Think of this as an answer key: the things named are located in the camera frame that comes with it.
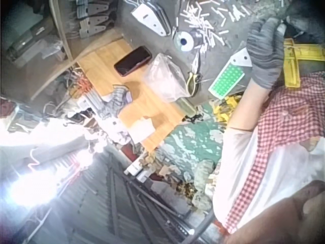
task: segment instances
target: wire spool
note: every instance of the wire spool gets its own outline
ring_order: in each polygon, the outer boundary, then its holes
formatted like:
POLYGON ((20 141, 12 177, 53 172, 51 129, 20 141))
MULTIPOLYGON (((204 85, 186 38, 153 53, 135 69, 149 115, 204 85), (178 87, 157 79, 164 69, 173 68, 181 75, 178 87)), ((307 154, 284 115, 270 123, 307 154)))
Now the wire spool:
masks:
POLYGON ((200 39, 196 37, 195 33, 191 32, 178 32, 175 35, 174 43, 175 47, 182 52, 189 52, 193 50, 194 47, 200 45, 200 39))

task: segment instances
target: white paper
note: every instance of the white paper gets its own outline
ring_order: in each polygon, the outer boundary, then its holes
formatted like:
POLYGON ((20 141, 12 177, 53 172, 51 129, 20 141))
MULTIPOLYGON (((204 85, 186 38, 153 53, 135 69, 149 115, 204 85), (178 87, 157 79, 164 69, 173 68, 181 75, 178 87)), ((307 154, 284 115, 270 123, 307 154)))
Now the white paper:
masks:
POLYGON ((142 118, 136 121, 130 128, 128 128, 128 133, 130 134, 135 144, 145 140, 153 132, 155 132, 155 128, 150 118, 142 118))

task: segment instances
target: white shirt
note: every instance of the white shirt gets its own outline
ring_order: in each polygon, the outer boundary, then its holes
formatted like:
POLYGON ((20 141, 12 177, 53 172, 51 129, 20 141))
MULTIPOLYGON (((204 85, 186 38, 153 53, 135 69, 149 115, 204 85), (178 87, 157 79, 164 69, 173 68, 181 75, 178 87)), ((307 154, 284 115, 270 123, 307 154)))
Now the white shirt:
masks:
MULTIPOLYGON (((256 151, 257 127, 254 132, 227 129, 224 133, 220 173, 213 197, 215 215, 223 225, 254 164, 256 151)), ((324 138, 311 152, 299 143, 275 149, 269 156, 261 185, 237 229, 311 181, 324 180, 324 163, 324 138)))

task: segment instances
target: shelf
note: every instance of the shelf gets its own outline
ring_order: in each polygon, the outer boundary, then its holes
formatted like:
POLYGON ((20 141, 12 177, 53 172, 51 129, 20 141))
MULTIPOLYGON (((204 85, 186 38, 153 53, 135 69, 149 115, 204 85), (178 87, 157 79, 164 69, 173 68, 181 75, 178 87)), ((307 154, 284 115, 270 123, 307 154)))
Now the shelf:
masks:
POLYGON ((67 23, 73 21, 69 16, 73 16, 75 6, 68 0, 49 0, 49 4, 67 59, 60 62, 55 55, 42 59, 39 53, 22 68, 18 68, 5 57, 5 54, 1 55, 2 93, 17 102, 29 104, 81 57, 122 38, 121 32, 117 28, 112 28, 90 38, 68 39, 65 28, 67 23))
POLYGON ((1 63, 2 92, 8 98, 22 103, 32 101, 71 65, 68 60, 60 62, 54 55, 42 59, 40 53, 22 68, 17 68, 3 56, 1 63))
POLYGON ((73 61, 73 58, 72 58, 72 55, 71 55, 71 52, 70 52, 70 49, 68 46, 67 37, 64 33, 63 22, 62 22, 61 11, 60 11, 58 0, 49 0, 49 3, 50 3, 50 9, 51 9, 53 21, 57 28, 57 32, 58 32, 61 40, 63 41, 64 50, 66 51, 68 59, 70 61, 73 61))

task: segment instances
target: pliers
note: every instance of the pliers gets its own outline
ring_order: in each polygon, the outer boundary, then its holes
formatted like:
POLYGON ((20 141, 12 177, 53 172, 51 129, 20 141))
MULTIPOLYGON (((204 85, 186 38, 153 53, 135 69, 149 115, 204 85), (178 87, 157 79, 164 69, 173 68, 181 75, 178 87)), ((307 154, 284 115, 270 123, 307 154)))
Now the pliers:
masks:
POLYGON ((200 64, 200 52, 198 51, 192 63, 192 71, 188 73, 188 78, 186 82, 186 89, 191 97, 193 97, 198 91, 198 83, 201 78, 200 74, 198 74, 200 64))

